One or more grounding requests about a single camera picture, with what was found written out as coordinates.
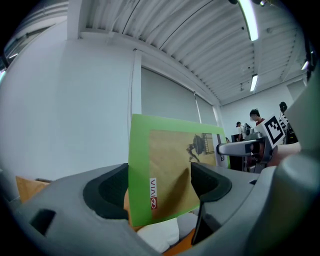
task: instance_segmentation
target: wooden surface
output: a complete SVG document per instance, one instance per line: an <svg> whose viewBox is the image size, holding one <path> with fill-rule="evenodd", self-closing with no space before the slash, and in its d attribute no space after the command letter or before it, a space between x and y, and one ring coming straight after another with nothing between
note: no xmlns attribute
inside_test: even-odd
<svg viewBox="0 0 320 256"><path fill-rule="evenodd" d="M30 180L23 177L16 176L16 185L18 187L21 203L26 202L32 198L36 193L43 190L50 183Z"/></svg>

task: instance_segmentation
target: corrugated ceiling panel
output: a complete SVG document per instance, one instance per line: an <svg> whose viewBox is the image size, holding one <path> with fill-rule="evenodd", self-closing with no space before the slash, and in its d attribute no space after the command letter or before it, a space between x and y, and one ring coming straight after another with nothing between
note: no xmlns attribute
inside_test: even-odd
<svg viewBox="0 0 320 256"><path fill-rule="evenodd" d="M241 88L250 90L255 65L259 83L270 83L292 64L294 19L275 6L252 6L262 40L260 59L255 59L259 56L239 5L227 0L93 0L86 26L155 46L186 66L219 99L227 99ZM301 52L290 72L303 62Z"/></svg>

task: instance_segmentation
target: green folder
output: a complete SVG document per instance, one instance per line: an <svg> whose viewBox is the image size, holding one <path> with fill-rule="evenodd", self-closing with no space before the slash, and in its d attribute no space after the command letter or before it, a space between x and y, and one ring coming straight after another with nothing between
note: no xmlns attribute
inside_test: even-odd
<svg viewBox="0 0 320 256"><path fill-rule="evenodd" d="M197 208L191 162L229 168L229 157L216 154L219 143L226 143L226 137L218 126L132 115L128 161L132 225L163 222Z"/></svg>

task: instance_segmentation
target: white wall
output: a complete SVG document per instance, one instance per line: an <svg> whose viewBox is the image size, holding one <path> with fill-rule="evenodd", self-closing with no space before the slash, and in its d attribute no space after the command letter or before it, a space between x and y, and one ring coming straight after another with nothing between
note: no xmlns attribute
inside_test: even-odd
<svg viewBox="0 0 320 256"><path fill-rule="evenodd" d="M231 140L231 135L238 133L236 128L238 121L255 127L256 124L250 121L249 116L252 109L258 109L262 118L269 118L272 115L278 118L280 116L280 102L285 102L288 107L294 102L285 84L274 86L222 106L221 115L225 135Z"/></svg>
<svg viewBox="0 0 320 256"><path fill-rule="evenodd" d="M11 199L16 175L56 180L128 161L134 52L66 38L66 22L48 29L2 80L0 167Z"/></svg>

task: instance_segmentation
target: ceiling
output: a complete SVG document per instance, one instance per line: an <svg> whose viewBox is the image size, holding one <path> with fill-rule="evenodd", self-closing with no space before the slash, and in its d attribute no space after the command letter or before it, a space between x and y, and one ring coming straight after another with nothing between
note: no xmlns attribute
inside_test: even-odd
<svg viewBox="0 0 320 256"><path fill-rule="evenodd" d="M11 63L15 59L15 54L19 54L27 44L43 31L65 21L68 4L67 0L42 0L39 2L21 21L12 38L4 47L8 62ZM4 67L4 64L0 62L0 70Z"/></svg>
<svg viewBox="0 0 320 256"><path fill-rule="evenodd" d="M93 0L87 29L113 31L167 53L222 105L302 75L304 38L294 19L275 6L252 4L259 39L249 39L238 4L228 0Z"/></svg>

